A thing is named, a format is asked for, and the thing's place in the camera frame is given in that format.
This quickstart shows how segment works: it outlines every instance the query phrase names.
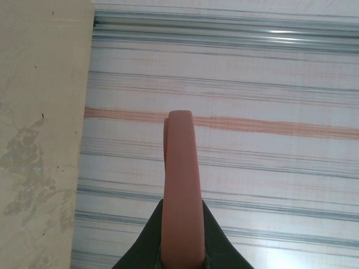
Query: peeling paint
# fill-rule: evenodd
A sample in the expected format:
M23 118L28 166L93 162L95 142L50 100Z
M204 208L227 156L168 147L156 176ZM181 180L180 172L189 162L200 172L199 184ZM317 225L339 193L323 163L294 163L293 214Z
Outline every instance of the peeling paint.
M48 211L58 211L58 219L48 220L46 230L60 225L61 231L65 232L73 227L73 212L75 206L75 194L73 190L57 190L55 180L44 175L43 152L39 145L39 127L44 119L37 121L31 127L22 128L17 135L8 142L7 152L0 156L0 166L5 173L16 174L12 177L12 190L14 198L9 202L3 214L11 217L26 212L22 220L22 227L36 217L36 209L47 203L54 196L59 200L55 208Z

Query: beige wall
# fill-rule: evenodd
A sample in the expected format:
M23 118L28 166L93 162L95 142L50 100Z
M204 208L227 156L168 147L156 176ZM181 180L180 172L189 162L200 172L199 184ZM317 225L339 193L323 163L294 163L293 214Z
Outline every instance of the beige wall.
M69 268L94 10L0 4L0 268Z

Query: striped fabric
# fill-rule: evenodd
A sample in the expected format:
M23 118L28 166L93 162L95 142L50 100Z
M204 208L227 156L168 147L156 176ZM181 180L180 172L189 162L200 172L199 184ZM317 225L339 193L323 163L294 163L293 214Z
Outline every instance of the striped fabric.
M96 8L359 23L350 0L117 2ZM138 237L163 197L163 119L177 109L194 115L203 198L256 269L359 268L358 85L356 53L94 35L72 268L111 268Z

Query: wall stain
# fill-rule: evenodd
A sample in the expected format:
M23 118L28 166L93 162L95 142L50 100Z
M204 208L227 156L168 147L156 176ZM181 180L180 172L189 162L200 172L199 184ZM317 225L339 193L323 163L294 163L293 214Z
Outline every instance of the wall stain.
M15 191L14 199L5 207L3 214L16 216L26 212L22 221L23 227L26 227L29 221L36 217L39 206L55 195L61 195L61 198L57 198L60 202L56 207L48 208L46 212L41 211L39 214L48 213L46 230L60 225L61 231L64 232L73 227L76 192L70 189L56 190L55 180L44 175L43 152L37 139L39 127L44 121L45 119L41 118L31 127L19 129L17 135L8 142L7 152L0 156L0 166L5 173L12 175L12 190Z
M53 262L48 257L36 257L31 260L28 269L48 269L53 265Z
M0 102L0 122L1 124L7 125L9 127L12 128L15 127L14 111L12 110L9 104Z

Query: orange stripe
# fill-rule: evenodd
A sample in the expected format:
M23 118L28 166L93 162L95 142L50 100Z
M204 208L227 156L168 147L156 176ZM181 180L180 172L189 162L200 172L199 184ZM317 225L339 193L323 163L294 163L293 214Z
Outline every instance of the orange stripe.
M142 112L120 109L85 108L85 118L128 120L132 122L163 123L168 113ZM332 127L294 122L270 122L268 120L231 117L194 117L195 126L237 132L272 133L283 136L337 138L359 140L359 129Z

